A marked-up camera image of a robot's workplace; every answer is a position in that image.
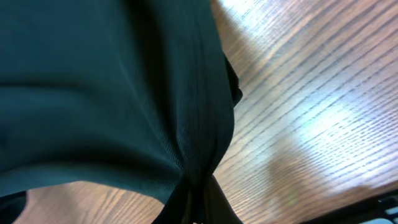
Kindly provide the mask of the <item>black t-shirt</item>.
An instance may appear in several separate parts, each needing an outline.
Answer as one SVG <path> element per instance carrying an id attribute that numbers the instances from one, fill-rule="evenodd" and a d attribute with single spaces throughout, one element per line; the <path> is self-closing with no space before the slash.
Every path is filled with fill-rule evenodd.
<path id="1" fill-rule="evenodd" d="M 238 223 L 213 173 L 241 97 L 208 1 L 2 1 L 1 222 L 84 180 Z"/>

